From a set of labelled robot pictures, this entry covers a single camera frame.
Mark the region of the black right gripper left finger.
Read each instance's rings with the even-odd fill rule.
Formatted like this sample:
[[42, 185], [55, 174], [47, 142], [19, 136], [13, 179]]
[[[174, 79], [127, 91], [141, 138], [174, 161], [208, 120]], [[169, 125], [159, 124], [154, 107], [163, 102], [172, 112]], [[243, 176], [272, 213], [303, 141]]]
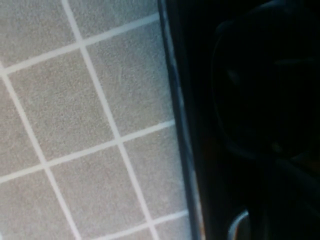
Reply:
[[236, 209], [227, 225], [228, 240], [270, 240], [266, 210]]

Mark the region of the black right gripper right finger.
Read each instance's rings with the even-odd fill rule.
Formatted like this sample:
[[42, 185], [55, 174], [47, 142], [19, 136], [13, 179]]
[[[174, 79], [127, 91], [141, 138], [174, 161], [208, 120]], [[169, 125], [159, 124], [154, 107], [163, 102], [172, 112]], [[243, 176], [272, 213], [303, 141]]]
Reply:
[[320, 238], [320, 181], [284, 160], [274, 166], [275, 220], [280, 240]]

